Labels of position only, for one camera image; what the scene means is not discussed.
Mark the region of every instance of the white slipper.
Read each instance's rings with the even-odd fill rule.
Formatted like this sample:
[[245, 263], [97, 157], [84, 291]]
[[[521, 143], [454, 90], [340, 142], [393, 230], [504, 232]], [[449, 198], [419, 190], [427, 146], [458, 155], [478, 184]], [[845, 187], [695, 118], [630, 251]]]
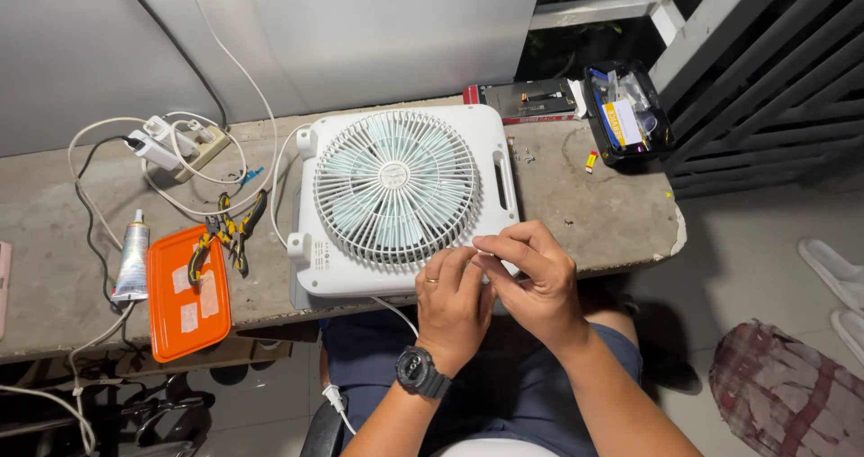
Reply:
[[851, 310], [836, 308], [831, 311], [831, 325], [855, 357], [864, 364], [864, 318]]
[[812, 267], [846, 307], [864, 317], [864, 266], [847, 262], [818, 239], [802, 239], [798, 253]]

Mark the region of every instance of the watch face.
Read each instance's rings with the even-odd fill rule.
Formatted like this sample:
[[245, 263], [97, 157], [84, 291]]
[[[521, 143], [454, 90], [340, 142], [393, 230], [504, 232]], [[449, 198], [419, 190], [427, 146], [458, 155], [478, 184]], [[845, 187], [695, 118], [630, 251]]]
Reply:
[[403, 352], [396, 363], [396, 378], [406, 388], [416, 388], [423, 384], [429, 371], [429, 357], [422, 349], [411, 347]]

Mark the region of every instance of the yellow and black pliers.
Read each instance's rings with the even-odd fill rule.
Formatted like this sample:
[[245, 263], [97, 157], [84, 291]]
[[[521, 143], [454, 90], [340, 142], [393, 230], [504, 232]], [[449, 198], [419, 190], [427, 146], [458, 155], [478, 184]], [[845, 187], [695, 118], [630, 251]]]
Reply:
[[192, 253], [192, 258], [189, 259], [189, 285], [198, 285], [198, 280], [201, 279], [201, 267], [204, 265], [204, 260], [207, 258], [207, 253], [210, 251], [210, 245], [213, 240], [217, 240], [226, 246], [231, 243], [231, 237], [222, 231], [219, 224], [219, 218], [216, 216], [207, 216], [204, 219], [204, 225], [207, 226], [207, 232], [198, 238], [198, 247]]
[[[231, 206], [231, 199], [228, 197], [228, 192], [222, 192], [219, 196], [219, 210], [225, 210]], [[229, 250], [234, 259], [234, 266], [244, 278], [249, 275], [249, 265], [246, 262], [246, 252], [243, 247], [243, 242], [252, 235], [255, 225], [265, 213], [267, 208], [267, 191], [261, 189], [258, 192], [258, 197], [246, 217], [240, 223], [234, 222], [231, 215], [225, 212], [222, 214], [222, 223], [225, 225], [227, 236], [231, 239]]]

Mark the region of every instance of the navy shorts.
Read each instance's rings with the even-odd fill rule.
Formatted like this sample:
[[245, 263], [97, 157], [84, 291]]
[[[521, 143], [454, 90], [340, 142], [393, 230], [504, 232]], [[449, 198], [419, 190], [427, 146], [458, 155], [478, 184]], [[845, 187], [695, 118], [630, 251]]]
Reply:
[[[416, 308], [404, 308], [416, 320]], [[637, 383], [639, 349], [623, 334], [592, 324]], [[340, 387], [351, 426], [360, 430], [396, 379], [396, 360], [416, 338], [393, 312], [330, 319], [322, 335], [330, 381]], [[429, 424], [421, 456], [479, 438], [525, 440], [558, 455], [596, 455], [567, 374], [513, 318], [494, 317], [481, 350], [456, 375]], [[351, 433], [343, 426], [343, 448]]]

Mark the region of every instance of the wristwatch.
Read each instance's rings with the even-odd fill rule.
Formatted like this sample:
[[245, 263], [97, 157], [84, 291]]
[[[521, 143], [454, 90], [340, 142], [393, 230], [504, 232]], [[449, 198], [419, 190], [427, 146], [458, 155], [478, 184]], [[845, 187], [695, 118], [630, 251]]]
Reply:
[[435, 369], [432, 356], [422, 347], [409, 345], [396, 362], [396, 381], [410, 395], [441, 398], [450, 387], [450, 378]]

